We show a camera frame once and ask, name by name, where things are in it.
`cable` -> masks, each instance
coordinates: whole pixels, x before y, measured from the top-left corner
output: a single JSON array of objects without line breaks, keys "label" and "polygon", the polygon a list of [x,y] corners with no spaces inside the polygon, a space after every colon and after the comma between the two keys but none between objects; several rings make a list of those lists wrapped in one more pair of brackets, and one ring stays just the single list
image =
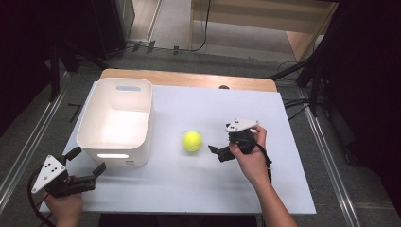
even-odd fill
[{"label": "cable", "polygon": [[[115,52],[113,52],[113,53],[111,53],[111,54],[107,54],[107,58],[106,58],[106,59],[107,59],[107,60],[112,59],[112,58],[114,58],[117,54],[119,54],[119,53],[121,53],[121,52],[123,52],[123,51],[129,50],[129,49],[132,49],[132,48],[134,48],[134,46],[126,46],[126,47],[123,48],[123,49],[117,50],[117,51],[115,51]],[[81,55],[79,55],[79,54],[76,55],[76,58],[77,58],[77,60],[80,60],[80,61],[90,61],[90,60],[88,60],[87,58],[85,58],[84,56],[81,56]]]},{"label": "cable", "polygon": [[263,218],[263,214],[262,214],[262,227],[266,227],[266,223],[265,223],[265,219]]},{"label": "cable", "polygon": [[[203,1],[200,2],[200,8],[203,9]],[[203,10],[201,11],[200,17],[203,18]],[[206,32],[205,29],[203,29],[203,20],[200,20],[200,28],[201,28],[201,33],[206,36]],[[202,51],[202,53],[205,53],[207,50],[207,43],[205,43],[206,47],[205,49]]]},{"label": "cable", "polygon": [[307,101],[294,102],[294,103],[290,103],[284,107],[285,107],[285,109],[289,109],[291,107],[298,106],[298,105],[305,104],[305,103],[309,103],[309,101],[307,100]]},{"label": "cable", "polygon": [[266,168],[268,169],[269,180],[271,182],[271,163],[272,163],[272,161],[270,160],[268,153],[262,146],[260,146],[259,144],[256,144],[256,146],[260,149],[260,151],[265,156]]},{"label": "cable", "polygon": [[281,98],[283,101],[292,101],[292,100],[300,100],[300,98],[295,99],[295,98]]},{"label": "cable", "polygon": [[35,212],[36,217],[44,224],[46,224],[49,227],[56,227],[55,224],[53,224],[48,218],[46,218],[44,215],[42,215],[41,212],[39,212],[39,210],[37,209],[37,207],[42,204],[42,202],[46,199],[46,197],[44,197],[44,199],[42,199],[41,202],[39,202],[38,204],[35,204],[35,202],[33,201],[32,198],[32,192],[30,191],[32,188],[32,182],[33,179],[39,175],[39,173],[41,172],[41,167],[36,169],[32,175],[30,175],[29,181],[27,183],[27,187],[26,187],[26,192],[27,192],[27,198],[29,199],[29,204],[32,207],[33,211]]},{"label": "cable", "polygon": [[[48,215],[46,216],[46,219],[49,219],[51,216],[52,216],[51,213],[48,214]],[[43,227],[43,226],[45,226],[45,224],[42,222],[38,227]]]},{"label": "cable", "polygon": [[209,4],[208,4],[208,7],[207,7],[207,14],[206,14],[206,20],[205,20],[204,31],[203,31],[203,22],[202,22],[202,24],[201,24],[201,29],[202,29],[202,33],[204,34],[204,39],[203,39],[202,45],[201,45],[198,49],[195,49],[195,50],[189,50],[189,49],[171,49],[171,48],[154,47],[154,46],[150,47],[150,46],[146,46],[146,45],[144,45],[144,44],[139,44],[139,47],[144,47],[144,48],[152,49],[152,50],[154,50],[154,49],[155,49],[155,50],[168,50],[168,51],[174,51],[174,52],[175,52],[175,51],[182,51],[182,52],[190,52],[190,53],[192,53],[192,52],[197,52],[197,51],[201,50],[201,49],[205,46],[206,40],[207,40],[207,25],[208,25],[208,22],[209,22],[209,13],[210,13],[210,5],[211,5],[211,2],[212,2],[212,0],[209,0]]},{"label": "cable", "polygon": [[[278,65],[278,67],[277,67],[277,73],[280,73],[280,67],[281,67],[283,64],[285,64],[285,63],[296,63],[296,65],[298,65],[298,62],[297,62],[297,61],[284,61],[284,62],[282,62],[282,63],[280,63],[280,64]],[[283,79],[285,79],[285,80],[290,80],[290,81],[294,81],[294,79],[287,79],[286,77],[283,77]]]},{"label": "cable", "polygon": [[296,114],[294,114],[292,117],[290,117],[288,119],[288,121],[292,120],[292,118],[294,118],[296,115],[300,114],[306,107],[309,107],[309,105],[304,106],[299,112],[297,112]]},{"label": "cable", "polygon": [[212,2],[212,0],[209,0],[209,6],[207,7],[207,14],[206,14],[206,21],[205,21],[205,25],[204,25],[204,40],[203,40],[203,44],[195,50],[191,50],[191,52],[195,52],[198,51],[200,49],[203,48],[203,46],[206,44],[206,39],[207,39],[207,23],[209,22],[209,12],[210,12],[210,3]]},{"label": "cable", "polygon": [[288,102],[284,103],[284,105],[288,105],[288,104],[290,104],[290,103],[299,102],[299,101],[308,102],[308,99],[306,99],[306,98],[287,99],[287,101],[288,101]]}]

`storage container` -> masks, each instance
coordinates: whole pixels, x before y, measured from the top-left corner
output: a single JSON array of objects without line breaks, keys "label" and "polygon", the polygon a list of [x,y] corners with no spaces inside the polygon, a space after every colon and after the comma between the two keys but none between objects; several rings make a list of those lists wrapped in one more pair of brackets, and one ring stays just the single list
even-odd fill
[{"label": "storage container", "polygon": [[90,94],[77,143],[98,164],[141,166],[149,157],[152,84],[145,79],[101,79]]}]

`tennis ball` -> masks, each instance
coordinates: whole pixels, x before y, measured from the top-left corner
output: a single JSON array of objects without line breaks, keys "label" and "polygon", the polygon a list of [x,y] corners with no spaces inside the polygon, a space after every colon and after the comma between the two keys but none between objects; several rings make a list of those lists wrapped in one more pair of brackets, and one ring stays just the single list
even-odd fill
[{"label": "tennis ball", "polygon": [[188,131],[183,135],[183,147],[188,151],[197,151],[201,143],[201,135],[196,131]]}]

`white tabletop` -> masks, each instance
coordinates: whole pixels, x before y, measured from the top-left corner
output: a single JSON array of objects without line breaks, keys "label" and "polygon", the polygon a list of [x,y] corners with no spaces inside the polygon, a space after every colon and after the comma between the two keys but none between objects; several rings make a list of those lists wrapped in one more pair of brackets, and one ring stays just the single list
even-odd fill
[{"label": "white tabletop", "polygon": [[[268,130],[272,182],[291,214],[316,214],[298,150],[279,93],[153,86],[153,136],[148,162],[107,167],[96,190],[83,193],[84,211],[157,214],[260,214],[258,198],[236,160],[221,163],[207,145],[228,145],[225,124],[256,119]],[[64,154],[77,146],[80,115]],[[186,131],[198,131],[203,146],[182,148]],[[67,163],[85,176],[95,162],[82,152]]]}]

